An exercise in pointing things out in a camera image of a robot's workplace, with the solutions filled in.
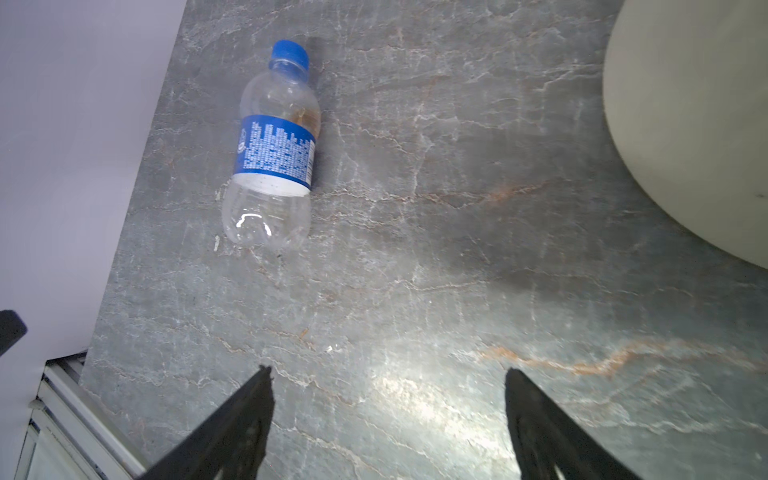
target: bottle cap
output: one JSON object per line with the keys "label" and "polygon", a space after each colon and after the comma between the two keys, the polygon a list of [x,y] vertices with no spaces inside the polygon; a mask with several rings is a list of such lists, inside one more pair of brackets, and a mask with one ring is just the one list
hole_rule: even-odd
{"label": "bottle cap", "polygon": [[272,59],[288,60],[300,65],[304,70],[310,69],[310,56],[304,47],[291,40],[280,40],[272,47]]}

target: lavender wall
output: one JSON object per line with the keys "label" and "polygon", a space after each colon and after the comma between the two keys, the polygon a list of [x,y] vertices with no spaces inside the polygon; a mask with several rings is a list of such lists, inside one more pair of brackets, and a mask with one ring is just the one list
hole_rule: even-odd
{"label": "lavender wall", "polygon": [[46,359],[86,349],[184,0],[0,0],[0,479]]}

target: round beige object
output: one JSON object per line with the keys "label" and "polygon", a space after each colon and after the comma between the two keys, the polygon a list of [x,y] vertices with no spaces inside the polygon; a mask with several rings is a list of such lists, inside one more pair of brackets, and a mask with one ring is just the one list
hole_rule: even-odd
{"label": "round beige object", "polygon": [[616,147],[648,195],[768,268],[768,0],[627,0],[603,89]]}

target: empty bottle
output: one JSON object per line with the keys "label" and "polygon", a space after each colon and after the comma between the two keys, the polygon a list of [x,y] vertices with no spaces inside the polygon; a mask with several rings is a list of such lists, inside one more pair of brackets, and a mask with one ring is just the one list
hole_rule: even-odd
{"label": "empty bottle", "polygon": [[227,237],[276,252],[298,247],[310,231],[310,184],[320,107],[306,84],[310,58],[280,40],[269,70],[245,87],[235,170],[221,208]]}

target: bottle label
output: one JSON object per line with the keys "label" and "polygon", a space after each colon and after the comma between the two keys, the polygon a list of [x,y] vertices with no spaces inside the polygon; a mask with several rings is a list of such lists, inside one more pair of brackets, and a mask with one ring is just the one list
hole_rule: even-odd
{"label": "bottle label", "polygon": [[310,188],[315,137],[282,118],[250,115],[243,119],[235,174],[266,174]]}

